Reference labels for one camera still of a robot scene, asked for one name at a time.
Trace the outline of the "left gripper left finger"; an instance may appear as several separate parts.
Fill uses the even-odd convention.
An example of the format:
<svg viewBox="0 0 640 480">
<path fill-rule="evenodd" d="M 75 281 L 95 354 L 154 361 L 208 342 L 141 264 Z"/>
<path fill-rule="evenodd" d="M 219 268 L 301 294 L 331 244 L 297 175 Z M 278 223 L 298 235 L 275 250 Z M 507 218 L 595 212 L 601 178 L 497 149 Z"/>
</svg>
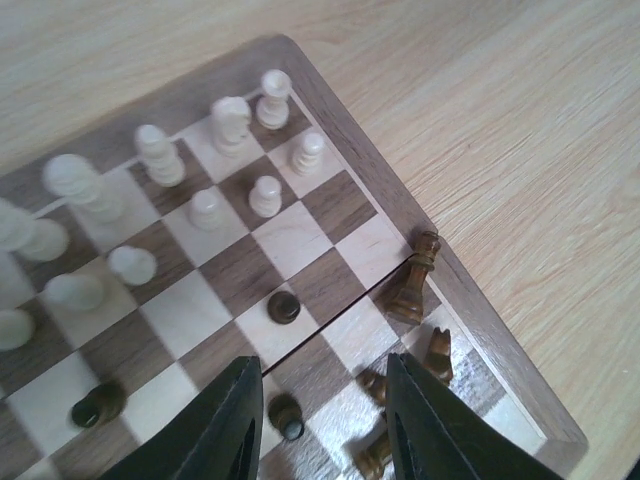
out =
<svg viewBox="0 0 640 480">
<path fill-rule="evenodd" d="M 260 361 L 234 359 L 103 479 L 255 479 L 264 414 Z"/>
</svg>

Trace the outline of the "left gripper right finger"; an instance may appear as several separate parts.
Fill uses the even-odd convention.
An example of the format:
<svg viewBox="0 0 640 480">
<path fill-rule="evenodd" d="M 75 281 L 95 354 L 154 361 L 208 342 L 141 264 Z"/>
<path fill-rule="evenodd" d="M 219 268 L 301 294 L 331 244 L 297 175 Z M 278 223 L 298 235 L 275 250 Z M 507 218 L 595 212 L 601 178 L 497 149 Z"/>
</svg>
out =
<svg viewBox="0 0 640 480">
<path fill-rule="evenodd" d="M 387 361 L 386 418 L 397 479 L 557 479 L 409 353 Z"/>
</svg>

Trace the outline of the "dark king chess piece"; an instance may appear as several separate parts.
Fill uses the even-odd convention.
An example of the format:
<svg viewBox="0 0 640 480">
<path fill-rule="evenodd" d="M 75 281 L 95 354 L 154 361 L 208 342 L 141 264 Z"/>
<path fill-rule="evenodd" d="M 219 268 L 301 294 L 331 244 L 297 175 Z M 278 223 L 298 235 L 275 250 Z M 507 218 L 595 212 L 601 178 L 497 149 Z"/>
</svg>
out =
<svg viewBox="0 0 640 480">
<path fill-rule="evenodd" d="M 409 325 L 419 325 L 424 317 L 423 286 L 427 275 L 435 269 L 435 259 L 441 248 L 440 237 L 432 231 L 422 232 L 408 259 L 408 277 L 398 293 L 388 303 L 387 316 Z"/>
</svg>

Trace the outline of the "wooden chess board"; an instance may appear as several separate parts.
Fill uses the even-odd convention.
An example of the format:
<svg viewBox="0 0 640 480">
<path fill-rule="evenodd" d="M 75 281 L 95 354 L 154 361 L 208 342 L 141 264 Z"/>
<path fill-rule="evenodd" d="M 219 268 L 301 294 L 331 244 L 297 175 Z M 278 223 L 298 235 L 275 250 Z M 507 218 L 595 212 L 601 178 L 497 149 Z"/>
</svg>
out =
<svg viewBox="0 0 640 480">
<path fill-rule="evenodd" d="M 256 106 L 271 69 L 292 81 L 286 125 Z M 237 157 L 213 145 L 211 105 L 243 97 Z M 135 146 L 162 129 L 186 169 L 148 176 Z M 300 176 L 303 136 L 325 141 Z M 235 357 L 256 356 L 264 396 L 291 394 L 304 434 L 265 422 L 262 479 L 361 479 L 358 456 L 385 429 L 358 384 L 391 353 L 423 357 L 449 329 L 453 393 L 561 476 L 588 442 L 448 245 L 423 288 L 419 325 L 389 318 L 418 234 L 432 222 L 297 44 L 277 35 L 189 73 L 1 178 L 1 313 L 33 321 L 1 352 L 1 475 L 95 479 L 171 422 Z M 293 293 L 290 324 L 269 298 Z M 126 405 L 90 429 L 72 407 L 116 382 Z"/>
</svg>

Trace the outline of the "dark knight chess piece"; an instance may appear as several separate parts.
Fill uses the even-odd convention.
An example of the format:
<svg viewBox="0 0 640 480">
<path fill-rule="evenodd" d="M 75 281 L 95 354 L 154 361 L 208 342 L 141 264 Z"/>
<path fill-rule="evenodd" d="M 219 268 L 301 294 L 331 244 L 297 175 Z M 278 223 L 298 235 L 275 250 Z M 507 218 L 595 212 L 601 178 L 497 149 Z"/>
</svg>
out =
<svg viewBox="0 0 640 480">
<path fill-rule="evenodd" d="M 423 366 L 445 386 L 449 386 L 453 377 L 451 362 L 451 333 L 449 329 L 436 327 L 433 330 Z"/>
</svg>

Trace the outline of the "dark rook chess piece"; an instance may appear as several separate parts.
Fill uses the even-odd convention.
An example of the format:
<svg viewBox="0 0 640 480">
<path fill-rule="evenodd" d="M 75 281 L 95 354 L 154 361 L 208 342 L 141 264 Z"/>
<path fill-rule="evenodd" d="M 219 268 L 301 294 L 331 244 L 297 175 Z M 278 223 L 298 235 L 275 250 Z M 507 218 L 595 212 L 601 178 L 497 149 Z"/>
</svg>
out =
<svg viewBox="0 0 640 480">
<path fill-rule="evenodd" d="M 109 423 L 124 410 L 126 399 L 126 392 L 120 384 L 102 383 L 72 407 L 71 421 L 83 429 Z"/>
</svg>

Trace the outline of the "dark pawn on board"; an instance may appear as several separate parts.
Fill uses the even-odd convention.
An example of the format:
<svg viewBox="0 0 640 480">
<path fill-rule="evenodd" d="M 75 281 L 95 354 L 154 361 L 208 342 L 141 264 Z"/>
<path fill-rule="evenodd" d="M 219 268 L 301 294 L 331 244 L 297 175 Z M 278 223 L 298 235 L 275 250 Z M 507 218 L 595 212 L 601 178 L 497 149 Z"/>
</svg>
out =
<svg viewBox="0 0 640 480">
<path fill-rule="evenodd" d="M 293 293 L 278 291 L 269 298 L 267 312 L 275 323 L 286 325 L 298 317 L 301 312 L 301 304 Z"/>
</svg>

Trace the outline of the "white bishop chess piece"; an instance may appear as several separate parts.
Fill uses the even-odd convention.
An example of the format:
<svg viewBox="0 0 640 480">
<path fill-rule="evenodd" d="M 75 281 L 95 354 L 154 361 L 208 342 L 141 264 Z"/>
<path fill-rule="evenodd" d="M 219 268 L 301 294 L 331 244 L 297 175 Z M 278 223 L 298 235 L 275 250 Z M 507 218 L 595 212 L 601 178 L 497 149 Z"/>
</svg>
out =
<svg viewBox="0 0 640 480">
<path fill-rule="evenodd" d="M 163 187 L 173 187 L 184 180 L 185 164 L 162 129 L 151 124 L 141 125 L 135 131 L 134 141 L 152 181 Z"/>
</svg>

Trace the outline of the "white pawn chess piece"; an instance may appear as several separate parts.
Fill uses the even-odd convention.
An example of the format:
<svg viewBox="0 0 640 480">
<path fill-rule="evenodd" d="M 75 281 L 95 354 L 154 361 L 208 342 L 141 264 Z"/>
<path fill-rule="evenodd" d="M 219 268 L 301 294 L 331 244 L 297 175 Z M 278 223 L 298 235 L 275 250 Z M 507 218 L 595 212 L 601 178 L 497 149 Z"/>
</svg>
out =
<svg viewBox="0 0 640 480">
<path fill-rule="evenodd" d="M 309 176 L 321 166 L 325 150 L 324 138 L 316 132 L 303 136 L 291 156 L 291 168 L 300 176 Z"/>
</svg>

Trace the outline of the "white knight chess piece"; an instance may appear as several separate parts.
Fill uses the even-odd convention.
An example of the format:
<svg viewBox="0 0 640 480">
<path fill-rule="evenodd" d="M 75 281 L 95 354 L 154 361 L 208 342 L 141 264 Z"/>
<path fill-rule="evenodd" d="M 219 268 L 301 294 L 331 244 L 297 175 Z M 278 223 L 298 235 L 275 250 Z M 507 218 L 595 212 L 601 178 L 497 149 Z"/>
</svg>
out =
<svg viewBox="0 0 640 480">
<path fill-rule="evenodd" d="M 251 109 L 239 96 L 222 97 L 211 105 L 213 145 L 222 155 L 237 157 L 249 134 Z"/>
</svg>

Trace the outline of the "dark pawn piece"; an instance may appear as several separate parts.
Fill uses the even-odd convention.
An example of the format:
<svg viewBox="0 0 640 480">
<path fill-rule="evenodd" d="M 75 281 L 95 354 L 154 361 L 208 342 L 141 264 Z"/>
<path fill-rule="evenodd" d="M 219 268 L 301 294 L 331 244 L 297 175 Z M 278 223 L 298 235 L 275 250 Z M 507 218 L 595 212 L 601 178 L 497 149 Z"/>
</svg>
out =
<svg viewBox="0 0 640 480">
<path fill-rule="evenodd" d="M 296 441 L 304 434 L 301 406 L 288 393 L 279 394 L 270 401 L 268 417 L 272 426 L 288 442 Z"/>
<path fill-rule="evenodd" d="M 382 375 L 375 370 L 365 369 L 359 374 L 357 381 L 376 405 L 379 407 L 385 407 L 387 385 L 385 375 Z"/>
</svg>

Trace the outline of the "white rook corner piece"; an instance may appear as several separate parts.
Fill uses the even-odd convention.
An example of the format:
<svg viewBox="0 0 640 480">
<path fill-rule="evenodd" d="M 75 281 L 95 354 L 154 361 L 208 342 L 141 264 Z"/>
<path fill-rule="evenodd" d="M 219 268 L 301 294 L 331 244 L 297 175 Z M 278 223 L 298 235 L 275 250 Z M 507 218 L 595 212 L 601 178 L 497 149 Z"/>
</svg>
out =
<svg viewBox="0 0 640 480">
<path fill-rule="evenodd" d="M 292 92 L 290 77 L 282 70 L 268 70 L 261 78 L 261 91 L 262 96 L 256 106 L 257 120 L 269 130 L 284 127 L 290 113 L 288 105 Z"/>
</svg>

